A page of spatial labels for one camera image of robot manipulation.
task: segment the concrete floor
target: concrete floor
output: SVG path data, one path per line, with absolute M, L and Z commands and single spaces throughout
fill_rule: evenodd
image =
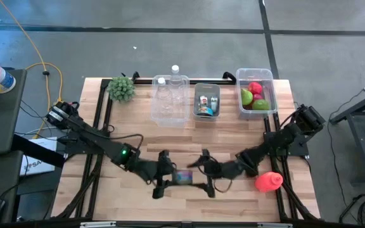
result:
M 365 0 L 264 0 L 271 29 L 365 30 Z M 257 0 L 69 0 L 6 1 L 23 24 L 123 28 L 262 29 Z M 0 23 L 13 23 L 0 5 Z M 63 98 L 79 99 L 84 77 L 116 77 L 120 72 L 144 76 L 169 73 L 178 64 L 190 77 L 221 77 L 238 68 L 270 68 L 264 35 L 70 33 L 29 32 L 46 62 L 64 74 Z M 289 79 L 294 98 L 312 105 L 328 118 L 343 102 L 365 86 L 364 36 L 273 35 L 279 77 Z M 25 68 L 39 59 L 18 31 L 0 31 L 0 65 Z M 23 100 L 40 115 L 46 113 L 46 93 L 41 66 L 28 72 Z M 58 95 L 58 74 L 51 69 L 52 101 Z M 361 94 L 353 103 L 362 99 Z M 20 113 L 16 131 L 27 132 L 40 120 Z M 337 165 L 347 203 L 365 185 L 352 187 L 349 180 L 363 174 L 349 126 L 331 127 Z M 323 219 L 337 221 L 345 208 L 333 167 L 326 129 L 309 143 L 312 177 Z M 30 209 L 20 207 L 26 219 L 40 219 L 51 193 L 28 196 L 39 199 Z M 346 222 L 355 223 L 350 217 Z

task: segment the green succulent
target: green succulent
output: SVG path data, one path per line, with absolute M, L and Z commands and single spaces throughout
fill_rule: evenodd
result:
M 113 101 L 120 101 L 121 103 L 130 101 L 135 95 L 134 90 L 133 81 L 127 77 L 112 78 L 107 89 L 109 97 Z

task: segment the red apple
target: red apple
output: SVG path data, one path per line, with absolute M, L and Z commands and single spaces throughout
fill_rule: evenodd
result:
M 263 96 L 261 96 L 260 94 L 254 94 L 253 100 L 255 101 L 257 99 L 263 99 Z
M 261 94 L 261 92 L 263 91 L 263 87 L 257 82 L 251 82 L 248 85 L 248 90 L 252 92 L 253 95 Z
M 252 107 L 252 106 L 253 106 L 254 101 L 256 101 L 256 100 L 258 100 L 258 99 L 263 99 L 263 96 L 261 96 L 260 94 L 254 94 L 254 95 L 253 95 L 253 101 L 252 101 L 252 103 L 250 104 L 250 107 Z

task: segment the plastic storage bin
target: plastic storage bin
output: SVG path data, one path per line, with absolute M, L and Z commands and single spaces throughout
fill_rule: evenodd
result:
M 262 96 L 270 104 L 269 110 L 246 110 L 241 103 L 240 89 L 247 89 L 249 83 L 258 82 L 262 87 Z M 270 114 L 277 112 L 276 92 L 272 73 L 268 69 L 246 69 L 241 68 L 236 71 L 236 92 L 239 99 L 239 118 L 253 119 L 264 118 Z
M 218 104 L 216 112 L 214 112 L 214 115 L 212 117 L 204 117 L 201 115 L 198 115 L 198 109 L 200 107 L 200 96 L 206 96 L 208 98 L 208 102 L 210 103 L 210 98 L 212 96 L 216 96 L 218 98 Z M 219 85 L 215 84 L 204 84 L 204 83 L 198 83 L 195 85 L 195 95 L 194 95 L 194 108 L 193 108 L 193 114 L 194 119 L 196 121 L 206 121 L 206 122 L 213 122 L 216 121 L 217 117 L 219 116 L 221 108 L 221 88 Z
M 156 100 L 158 90 L 158 79 L 163 77 L 166 85 L 169 85 L 171 75 L 157 75 L 153 78 L 151 85 L 151 120 L 156 122 L 159 127 L 177 127 L 183 128 L 189 120 L 189 78 L 182 75 L 184 85 L 182 86 L 183 98 L 181 104 L 173 103 L 173 113 L 171 117 L 164 118 L 160 113 L 159 104 Z

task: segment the wooden table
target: wooden table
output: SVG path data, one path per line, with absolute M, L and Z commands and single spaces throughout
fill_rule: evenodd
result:
M 93 123 L 98 100 L 100 78 L 86 78 L 80 99 L 80 116 L 88 124 Z M 279 119 L 284 120 L 294 111 L 293 98 L 288 80 L 275 80 Z M 262 143 L 265 131 L 262 120 L 239 120 L 235 86 L 221 86 L 221 114 L 216 122 L 196 122 L 192 114 L 184 129 L 157 127 L 150 120 L 151 86 L 137 85 L 136 96 L 130 103 L 114 103 L 110 124 L 115 126 L 112 136 L 140 133 L 144 135 L 141 158 L 157 160 L 163 149 L 170 150 L 170 159 L 177 167 L 184 168 L 209 149 L 211 155 L 224 162 L 244 148 Z M 193 85 L 190 92 L 193 101 Z M 106 110 L 105 95 L 101 122 Z M 138 139 L 125 143 L 137 145 Z M 69 204 L 80 188 L 86 156 L 77 155 L 63 167 L 60 185 L 52 215 L 57 215 Z M 294 191 L 305 206 L 317 217 L 316 203 L 309 168 L 300 158 L 289 157 L 288 166 Z M 266 157 L 259 166 L 261 174 L 270 171 Z M 206 177 L 193 169 L 194 182 L 206 182 Z M 274 192 L 260 193 L 254 186 L 255 179 L 244 174 L 233 181 L 227 193 L 216 192 L 216 198 L 208 198 L 205 191 L 189 186 L 174 186 L 165 190 L 161 199 L 152 199 L 153 185 L 146 185 L 137 175 L 124 172 L 105 157 L 99 180 L 94 220 L 154 220 L 154 221 L 213 221 L 213 222 L 277 222 L 277 201 Z M 224 189 L 229 180 L 217 180 L 216 186 Z M 286 212 L 290 215 L 288 198 L 284 190 Z M 84 210 L 89 202 L 87 193 Z

